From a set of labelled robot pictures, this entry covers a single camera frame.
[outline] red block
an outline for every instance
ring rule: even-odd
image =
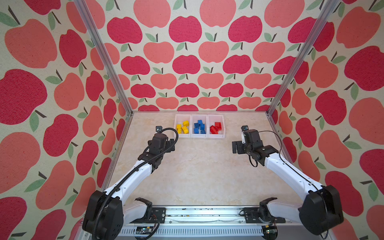
[[[209,131],[211,131],[212,134],[218,134],[217,128],[213,125],[209,128]]]
[[[221,130],[221,122],[216,122],[215,127],[217,128],[217,130]]]

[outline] wall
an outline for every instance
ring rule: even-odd
[[[373,3],[341,2],[324,28],[334,25],[331,44],[305,58],[309,76],[276,108],[295,166],[340,193],[338,240],[384,239],[384,2]]]
[[[135,111],[266,110],[321,8],[307,10],[312,0],[97,1],[100,36]]]
[[[0,239],[73,239],[126,114],[73,2],[0,12]]]

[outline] bin of yellow blocks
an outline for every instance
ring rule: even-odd
[[[183,126],[181,126],[181,124],[177,124],[177,125],[176,125],[176,130],[177,130],[177,132],[178,132],[179,134],[182,133],[181,130],[183,130],[183,133],[184,133],[184,134],[188,134],[189,131],[188,131],[188,128],[187,128],[187,127],[189,127],[189,121],[184,121],[184,122],[183,122]]]

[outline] patterned fabric backdrop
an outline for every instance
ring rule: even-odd
[[[305,58],[308,77],[296,77],[276,108],[295,166],[340,193],[338,240],[384,239],[382,7],[341,2]]]
[[[0,240],[72,240],[126,112],[73,2],[1,1],[0,22]]]
[[[309,10],[313,0],[97,1],[106,18],[99,33],[135,111],[266,110],[321,8]],[[90,11],[97,25],[104,13]],[[91,59],[103,69],[96,50]]]

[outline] beige table surface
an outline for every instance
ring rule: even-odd
[[[155,133],[155,126],[173,127],[176,113],[134,113],[110,185],[117,182],[136,162]],[[275,173],[259,164],[250,165],[246,154],[232,153],[232,141],[241,140],[241,126],[272,130],[265,113],[221,113],[224,139],[179,138],[175,151],[166,153],[161,165],[131,194],[154,205],[258,205],[277,197],[293,203],[299,196]],[[173,138],[172,131],[165,131]],[[273,133],[262,132],[264,145],[280,149]]]

